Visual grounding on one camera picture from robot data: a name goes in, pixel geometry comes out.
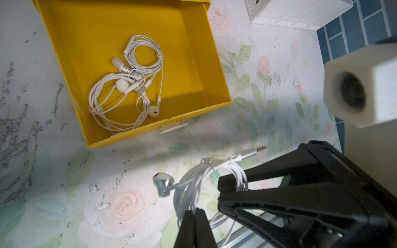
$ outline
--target blue tile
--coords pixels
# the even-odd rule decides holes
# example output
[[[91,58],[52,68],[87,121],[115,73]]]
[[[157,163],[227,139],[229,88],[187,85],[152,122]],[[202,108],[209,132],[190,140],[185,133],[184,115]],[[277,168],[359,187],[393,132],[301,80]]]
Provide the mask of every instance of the blue tile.
[[[323,63],[330,61],[330,54],[328,52],[327,39],[325,38],[324,28],[320,28],[317,31],[318,42],[320,44],[321,55],[323,57]]]
[[[385,8],[389,19],[391,35],[397,34],[397,1],[385,0]]]
[[[334,19],[326,25],[328,38],[342,32],[341,24],[339,23],[339,18]]]
[[[364,35],[362,34],[360,18],[358,16],[357,4],[342,15],[343,25],[345,26],[347,47],[349,52],[353,52],[365,46]]]
[[[370,45],[387,38],[387,31],[382,12],[365,20],[364,25],[367,30],[368,43]]]
[[[342,35],[330,40],[330,47],[333,59],[339,58],[340,56],[346,54],[345,43],[343,42]]]
[[[336,124],[336,129],[338,130],[339,141],[341,142],[342,153],[345,153],[345,124]]]
[[[360,0],[360,5],[363,18],[381,9],[379,0]]]

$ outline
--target silver earbud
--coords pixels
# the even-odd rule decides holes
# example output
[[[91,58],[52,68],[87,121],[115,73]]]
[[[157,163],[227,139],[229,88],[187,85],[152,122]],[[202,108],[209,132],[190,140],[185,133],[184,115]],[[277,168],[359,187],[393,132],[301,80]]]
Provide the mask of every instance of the silver earbud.
[[[153,177],[153,184],[156,186],[159,197],[167,197],[170,191],[175,189],[174,178],[171,175],[159,172]]]

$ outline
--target white cube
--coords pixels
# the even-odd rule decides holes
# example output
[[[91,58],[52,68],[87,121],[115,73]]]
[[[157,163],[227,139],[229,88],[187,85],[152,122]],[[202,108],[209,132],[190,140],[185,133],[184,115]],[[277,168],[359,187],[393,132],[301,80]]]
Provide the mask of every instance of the white cube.
[[[353,7],[353,0],[245,0],[251,23],[316,31]]]
[[[347,75],[354,75],[364,90],[365,103],[360,108],[343,96]],[[335,116],[356,127],[397,119],[396,92],[397,43],[370,45],[325,65],[325,104]]]

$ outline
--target silicone ear tip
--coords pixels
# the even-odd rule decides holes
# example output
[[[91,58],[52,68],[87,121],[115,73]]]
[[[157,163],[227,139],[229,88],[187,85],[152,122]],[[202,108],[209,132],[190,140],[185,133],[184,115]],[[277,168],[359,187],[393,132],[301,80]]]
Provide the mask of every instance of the silicone ear tip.
[[[119,59],[119,58],[117,58],[117,57],[114,57],[114,58],[112,59],[112,64],[113,64],[114,67],[116,67],[117,69],[119,69],[124,63],[123,63],[123,61],[122,61],[121,59]]]

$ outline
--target earbud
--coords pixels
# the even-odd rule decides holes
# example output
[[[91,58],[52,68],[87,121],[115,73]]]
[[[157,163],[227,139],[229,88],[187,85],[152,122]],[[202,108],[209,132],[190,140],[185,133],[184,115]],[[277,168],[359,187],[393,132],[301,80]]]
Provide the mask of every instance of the earbud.
[[[123,61],[117,57],[112,59],[112,64],[119,70],[120,73],[130,74],[136,81],[140,82],[143,79],[143,75],[136,70],[132,69],[128,64],[124,64]]]
[[[176,185],[174,178],[171,175],[159,172],[153,177],[153,184],[157,188],[159,197],[167,197],[170,195],[170,191],[173,190]]]
[[[116,89],[121,93],[124,93],[124,91],[128,88],[128,86],[129,83],[124,79],[119,79],[116,82]]]
[[[157,98],[157,106],[150,106],[148,115],[153,118],[156,118],[160,114],[160,103],[161,103],[161,96]]]

